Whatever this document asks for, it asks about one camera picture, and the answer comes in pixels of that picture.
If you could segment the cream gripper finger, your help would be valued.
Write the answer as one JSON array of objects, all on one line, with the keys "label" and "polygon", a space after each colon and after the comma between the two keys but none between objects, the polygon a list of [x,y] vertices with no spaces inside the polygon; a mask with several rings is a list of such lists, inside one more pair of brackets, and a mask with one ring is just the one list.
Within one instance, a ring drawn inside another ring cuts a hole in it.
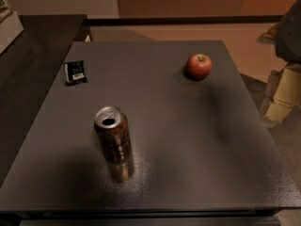
[{"label": "cream gripper finger", "polygon": [[258,36],[257,42],[262,44],[274,44],[278,32],[279,24],[273,24],[269,29]]},{"label": "cream gripper finger", "polygon": [[272,70],[261,104],[261,115],[267,121],[282,122],[301,101],[301,65],[288,63],[281,71]]}]

